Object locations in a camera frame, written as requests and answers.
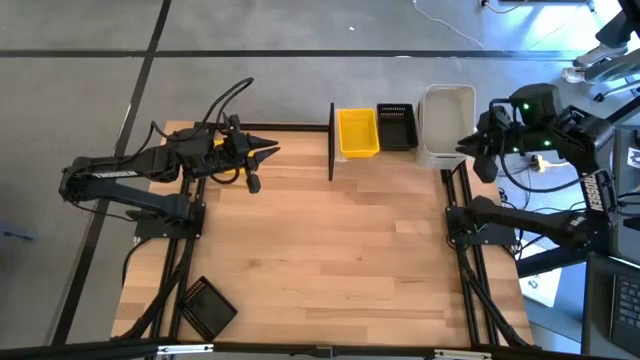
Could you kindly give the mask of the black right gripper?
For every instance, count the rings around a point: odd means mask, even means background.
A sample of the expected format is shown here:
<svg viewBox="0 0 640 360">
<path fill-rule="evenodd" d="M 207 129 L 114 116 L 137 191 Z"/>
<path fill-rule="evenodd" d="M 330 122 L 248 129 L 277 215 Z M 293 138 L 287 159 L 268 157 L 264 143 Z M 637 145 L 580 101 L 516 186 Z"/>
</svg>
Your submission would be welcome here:
<svg viewBox="0 0 640 360">
<path fill-rule="evenodd" d="M 477 130 L 457 142 L 457 151 L 465 155 L 497 156 L 505 153 L 512 119 L 502 105 L 481 114 Z"/>
</svg>

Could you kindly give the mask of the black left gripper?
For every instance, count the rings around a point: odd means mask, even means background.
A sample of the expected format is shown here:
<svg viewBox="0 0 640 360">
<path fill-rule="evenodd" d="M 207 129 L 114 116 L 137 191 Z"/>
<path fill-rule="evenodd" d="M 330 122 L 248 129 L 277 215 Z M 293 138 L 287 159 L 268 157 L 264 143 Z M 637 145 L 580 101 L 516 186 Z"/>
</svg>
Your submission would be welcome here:
<svg viewBox="0 0 640 360">
<path fill-rule="evenodd" d="M 251 148 L 268 148 L 278 145 L 275 140 L 264 139 L 242 132 L 233 132 L 225 136 L 223 144 L 214 146 L 218 167 L 221 172 L 247 167 L 248 153 Z M 263 161 L 276 153 L 276 148 L 268 148 L 255 152 L 251 156 L 253 167 L 258 167 Z"/>
</svg>

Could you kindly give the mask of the wooden shelf with black legs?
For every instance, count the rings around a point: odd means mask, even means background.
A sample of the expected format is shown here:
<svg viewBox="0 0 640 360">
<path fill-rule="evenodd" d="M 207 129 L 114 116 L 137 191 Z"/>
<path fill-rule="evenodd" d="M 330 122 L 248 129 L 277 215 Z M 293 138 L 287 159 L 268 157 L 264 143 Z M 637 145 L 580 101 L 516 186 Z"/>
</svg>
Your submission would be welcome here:
<svg viewBox="0 0 640 360">
<path fill-rule="evenodd" d="M 417 130 L 417 139 L 418 139 L 418 145 L 412 149 L 411 151 L 397 151 L 397 152 L 390 152 L 390 151 L 379 151 L 375 156 L 371 157 L 371 158 L 364 158 L 364 159 L 345 159 L 341 156 L 340 154 L 340 147 L 339 147 L 339 132 L 338 132 L 338 125 L 337 125 L 337 110 L 338 109 L 343 109 L 343 108 L 338 108 L 336 107 L 334 104 L 330 105 L 330 110 L 329 110 L 329 125 L 328 125 L 328 131 L 329 131 L 329 135 L 328 135 L 328 179 L 329 180 L 333 180 L 334 176 L 335 176 L 335 171 L 336 171 L 336 166 L 338 164 L 355 164 L 355 163 L 372 163 L 372 162 L 382 162 L 382 161 L 391 161 L 391 162 L 408 162 L 411 165 L 415 166 L 415 167 L 422 167 L 420 165 L 418 165 L 416 163 L 416 150 L 418 149 L 418 147 L 420 146 L 420 140 L 419 140 L 419 127 L 418 127 L 418 120 L 416 117 L 416 112 L 413 106 L 413 110 L 414 110 L 414 115 L 415 115 L 415 121 L 416 121 L 416 130 Z M 464 164 L 465 161 L 463 161 L 460 165 L 458 165 L 454 170 L 443 170 L 443 171 L 451 171 L 451 172 L 455 172 L 458 170 L 459 167 L 462 166 L 462 164 Z"/>
</svg>

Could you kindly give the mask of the black desk beam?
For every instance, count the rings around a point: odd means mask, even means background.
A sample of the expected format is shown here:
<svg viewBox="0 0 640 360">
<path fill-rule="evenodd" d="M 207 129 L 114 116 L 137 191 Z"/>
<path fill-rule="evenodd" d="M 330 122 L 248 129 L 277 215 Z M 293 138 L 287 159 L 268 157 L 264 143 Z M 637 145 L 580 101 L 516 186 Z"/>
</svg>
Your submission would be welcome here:
<svg viewBox="0 0 640 360">
<path fill-rule="evenodd" d="M 604 263 L 609 255 L 609 240 L 594 241 L 578 250 L 558 247 L 523 258 L 516 265 L 517 274 L 519 278 L 526 278 L 588 260 Z"/>
</svg>

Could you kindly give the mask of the grey office chair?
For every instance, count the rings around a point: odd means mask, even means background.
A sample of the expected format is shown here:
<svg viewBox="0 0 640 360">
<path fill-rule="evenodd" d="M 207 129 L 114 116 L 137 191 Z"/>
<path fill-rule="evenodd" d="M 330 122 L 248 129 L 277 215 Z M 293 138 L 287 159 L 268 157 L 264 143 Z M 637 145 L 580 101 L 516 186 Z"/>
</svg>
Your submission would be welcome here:
<svg viewBox="0 0 640 360">
<path fill-rule="evenodd" d="M 601 103 L 606 98 L 611 97 L 612 95 L 616 95 L 624 92 L 630 92 L 633 96 L 640 95 L 640 77 L 639 78 L 626 77 L 624 85 L 611 88 L 609 90 L 606 90 L 605 92 L 597 93 L 594 96 L 593 100 L 595 102 Z"/>
</svg>

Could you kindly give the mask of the black desk foot bar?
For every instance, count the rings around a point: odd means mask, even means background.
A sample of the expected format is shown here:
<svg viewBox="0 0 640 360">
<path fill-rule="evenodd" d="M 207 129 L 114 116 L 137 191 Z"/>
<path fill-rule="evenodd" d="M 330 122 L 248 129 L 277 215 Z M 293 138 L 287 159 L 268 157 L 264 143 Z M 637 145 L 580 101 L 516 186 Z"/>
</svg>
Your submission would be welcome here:
<svg viewBox="0 0 640 360">
<path fill-rule="evenodd" d="M 606 118 L 606 120 L 612 125 L 622 124 L 627 120 L 631 119 L 632 117 L 634 117 L 639 112 L 640 112 L 640 96 L 635 97 L 634 99 L 629 101 L 627 104 L 625 104 L 624 106 L 616 110 L 614 113 L 609 115 Z"/>
</svg>

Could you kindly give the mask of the person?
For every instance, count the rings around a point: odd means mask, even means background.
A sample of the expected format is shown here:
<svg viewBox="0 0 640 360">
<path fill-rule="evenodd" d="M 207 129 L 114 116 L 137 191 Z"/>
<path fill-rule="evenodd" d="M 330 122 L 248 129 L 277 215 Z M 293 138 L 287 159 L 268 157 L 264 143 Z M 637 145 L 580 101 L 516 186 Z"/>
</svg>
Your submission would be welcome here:
<svg viewBox="0 0 640 360">
<path fill-rule="evenodd" d="M 597 84 L 640 74 L 640 48 L 628 51 L 631 35 L 640 39 L 640 0 L 617 0 L 621 10 L 595 35 L 599 44 L 562 70 L 568 83 Z"/>
</svg>

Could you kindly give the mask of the white printed sheet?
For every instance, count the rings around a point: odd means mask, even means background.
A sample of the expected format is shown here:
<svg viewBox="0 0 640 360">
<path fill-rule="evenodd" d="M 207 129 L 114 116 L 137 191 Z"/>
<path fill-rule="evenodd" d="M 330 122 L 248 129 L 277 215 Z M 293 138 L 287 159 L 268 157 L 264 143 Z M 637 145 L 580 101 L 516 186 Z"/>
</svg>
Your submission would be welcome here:
<svg viewBox="0 0 640 360">
<path fill-rule="evenodd" d="M 524 297 L 546 307 L 553 307 L 560 284 L 562 270 L 555 269 L 519 279 Z"/>
</svg>

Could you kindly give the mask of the grey desk unit with sticker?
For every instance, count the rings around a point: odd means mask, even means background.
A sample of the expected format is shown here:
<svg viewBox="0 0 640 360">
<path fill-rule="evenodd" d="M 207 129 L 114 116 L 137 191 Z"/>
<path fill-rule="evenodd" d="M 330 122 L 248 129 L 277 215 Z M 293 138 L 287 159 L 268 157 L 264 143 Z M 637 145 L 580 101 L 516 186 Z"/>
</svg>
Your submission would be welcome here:
<svg viewBox="0 0 640 360">
<path fill-rule="evenodd" d="M 615 225 L 610 244 L 614 257 L 640 266 L 640 230 L 623 224 L 624 219 L 640 216 L 640 127 L 616 129 L 613 150 L 613 173 L 616 192 L 625 195 L 620 221 Z"/>
</svg>

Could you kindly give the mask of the black keyboard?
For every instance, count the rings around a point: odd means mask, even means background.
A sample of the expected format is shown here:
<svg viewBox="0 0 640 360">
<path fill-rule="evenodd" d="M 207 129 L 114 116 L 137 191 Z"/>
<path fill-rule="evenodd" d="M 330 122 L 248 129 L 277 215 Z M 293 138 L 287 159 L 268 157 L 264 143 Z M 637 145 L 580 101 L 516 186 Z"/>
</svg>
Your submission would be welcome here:
<svg viewBox="0 0 640 360">
<path fill-rule="evenodd" d="M 585 275 L 581 353 L 640 360 L 640 268 L 591 253 Z"/>
</svg>

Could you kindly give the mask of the black crossbar with silver brackets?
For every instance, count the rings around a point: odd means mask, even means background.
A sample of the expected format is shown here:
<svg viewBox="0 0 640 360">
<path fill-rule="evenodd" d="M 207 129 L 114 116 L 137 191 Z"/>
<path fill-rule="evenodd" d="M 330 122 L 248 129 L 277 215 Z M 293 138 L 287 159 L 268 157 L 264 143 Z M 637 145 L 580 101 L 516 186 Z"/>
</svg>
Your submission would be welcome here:
<svg viewBox="0 0 640 360">
<path fill-rule="evenodd" d="M 200 353 L 306 355 L 318 359 L 339 356 L 419 357 L 426 360 L 621 360 L 614 357 L 546 351 L 535 346 L 476 345 L 468 348 L 382 347 L 351 345 L 264 345 L 239 343 L 180 344 L 169 338 L 112 340 L 0 349 L 0 360 L 133 360 L 150 356 Z"/>
</svg>

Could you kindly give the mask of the black aluminium rig frame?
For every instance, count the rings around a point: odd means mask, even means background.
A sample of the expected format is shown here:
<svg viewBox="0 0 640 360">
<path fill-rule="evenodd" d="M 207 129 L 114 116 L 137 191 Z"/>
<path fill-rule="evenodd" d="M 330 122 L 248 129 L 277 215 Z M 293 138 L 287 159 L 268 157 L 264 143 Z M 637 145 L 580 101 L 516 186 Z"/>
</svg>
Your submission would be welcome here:
<svg viewBox="0 0 640 360">
<path fill-rule="evenodd" d="M 502 337 L 463 284 L 445 210 L 495 198 L 468 170 L 408 162 L 338 164 L 328 126 L 254 124 L 280 150 L 261 190 L 207 183 L 194 241 L 151 240 L 131 257 L 112 331 L 128 330 L 184 250 L 188 287 L 205 276 L 238 310 L 216 343 L 466 348 Z"/>
</svg>

